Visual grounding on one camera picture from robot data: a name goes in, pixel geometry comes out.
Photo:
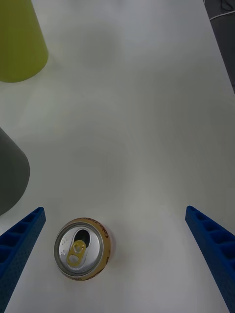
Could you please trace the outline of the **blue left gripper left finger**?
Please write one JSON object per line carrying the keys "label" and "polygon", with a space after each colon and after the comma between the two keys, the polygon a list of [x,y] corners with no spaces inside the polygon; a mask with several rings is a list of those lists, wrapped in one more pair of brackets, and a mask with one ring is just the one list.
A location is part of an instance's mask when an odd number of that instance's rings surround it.
{"label": "blue left gripper left finger", "polygon": [[3,313],[46,222],[38,207],[0,236],[0,312]]}

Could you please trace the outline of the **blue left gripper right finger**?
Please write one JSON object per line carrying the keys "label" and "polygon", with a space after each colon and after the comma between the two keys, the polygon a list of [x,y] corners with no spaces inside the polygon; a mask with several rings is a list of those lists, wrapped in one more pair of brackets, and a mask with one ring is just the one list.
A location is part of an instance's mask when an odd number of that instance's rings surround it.
{"label": "blue left gripper right finger", "polygon": [[185,221],[229,312],[235,312],[235,236],[193,206],[186,208]]}

